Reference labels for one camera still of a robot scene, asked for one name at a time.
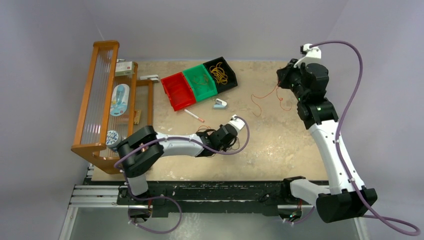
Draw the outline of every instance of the marker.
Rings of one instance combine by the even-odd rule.
[[[204,123],[205,120],[201,119],[200,117],[196,116],[194,113],[192,113],[191,111],[184,109],[184,112],[188,113],[189,115],[193,116],[193,118],[199,120],[200,122]]]

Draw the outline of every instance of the wooden shelf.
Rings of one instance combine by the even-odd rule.
[[[133,134],[137,86],[148,87],[147,124],[153,124],[153,83],[137,81],[138,65],[134,74],[115,77],[119,43],[97,41],[93,44],[87,82],[79,111],[75,138],[71,150],[108,174],[119,171],[114,164],[119,160],[116,152],[106,147],[108,130],[115,130],[126,138]],[[128,108],[121,116],[111,116],[110,107],[114,88],[127,84],[130,89]]]

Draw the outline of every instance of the white box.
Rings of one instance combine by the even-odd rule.
[[[125,76],[134,74],[134,62],[123,61],[116,63],[115,76]]]

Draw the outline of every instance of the plastic storage bin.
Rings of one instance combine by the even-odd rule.
[[[161,82],[174,111],[196,103],[193,91],[182,72],[165,77]]]
[[[203,64],[182,71],[197,102],[213,97],[217,92],[214,80]]]
[[[218,57],[217,59],[203,63],[203,65],[211,75],[217,93],[237,87],[236,74],[230,65],[228,65],[227,61],[225,61],[224,57]]]

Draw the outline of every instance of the black bin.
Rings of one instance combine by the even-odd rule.
[[[237,84],[236,74],[231,69],[230,65],[228,65],[224,57],[218,57],[217,59],[203,63],[203,65],[206,68],[207,72],[212,77],[213,81],[215,82],[216,91],[218,93],[222,93],[224,91],[237,87],[238,84]],[[221,79],[220,75],[217,75],[218,77],[216,77],[217,72],[215,72],[214,74],[214,69],[216,67],[219,67],[224,71],[225,75],[227,76],[226,82],[219,81]]]

